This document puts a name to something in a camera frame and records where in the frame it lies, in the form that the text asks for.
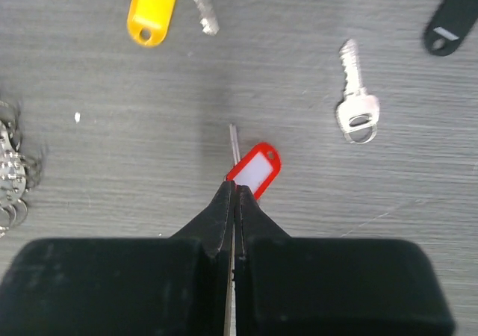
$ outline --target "metal key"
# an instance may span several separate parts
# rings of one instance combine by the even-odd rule
[[[212,0],[194,0],[199,12],[201,13],[202,32],[207,35],[214,36],[219,31],[216,13]]]
[[[361,81],[359,51],[355,40],[348,40],[342,46],[340,58],[346,75],[344,100],[336,111],[337,121],[345,138],[350,143],[363,144],[370,142],[376,135],[376,124],[379,121],[379,100],[369,95]],[[359,119],[365,122],[355,124]],[[371,129],[370,133],[361,140],[354,140],[350,134],[362,129]]]

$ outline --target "gray wooden table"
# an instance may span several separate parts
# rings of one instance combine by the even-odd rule
[[[419,243],[459,335],[478,335],[478,33],[436,58],[420,37],[440,0],[215,0],[222,29],[208,37],[178,0],[167,39],[144,49],[129,2],[0,0],[0,92],[22,100],[29,148],[49,146],[1,270],[38,237],[171,235],[232,165],[235,122],[244,151],[281,152],[261,206],[287,232]],[[334,114],[349,37],[381,102],[363,146]]]

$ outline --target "wooden surface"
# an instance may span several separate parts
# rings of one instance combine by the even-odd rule
[[[222,29],[208,37],[178,0],[167,39],[144,49],[129,2],[0,0],[0,92],[22,100],[30,145],[49,147],[28,221],[0,240],[1,270],[38,237],[171,235],[232,165],[235,122],[243,151],[267,140],[282,154],[261,200],[280,226],[419,243],[458,335],[478,335],[476,32],[438,58],[420,38],[440,0],[215,0]],[[334,113],[350,37],[381,102],[363,146]]]

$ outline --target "white label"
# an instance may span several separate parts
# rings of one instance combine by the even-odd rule
[[[272,173],[273,168],[262,153],[253,159],[234,177],[237,185],[246,185],[254,194]]]

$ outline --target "key head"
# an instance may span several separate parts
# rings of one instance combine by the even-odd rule
[[[379,121],[379,99],[374,95],[360,94],[350,96],[339,104],[336,111],[337,121],[345,138],[351,143],[363,144],[371,141],[376,135],[376,124]],[[364,117],[366,121],[355,125],[358,118]],[[371,128],[372,133],[363,140],[354,140],[350,134]]]

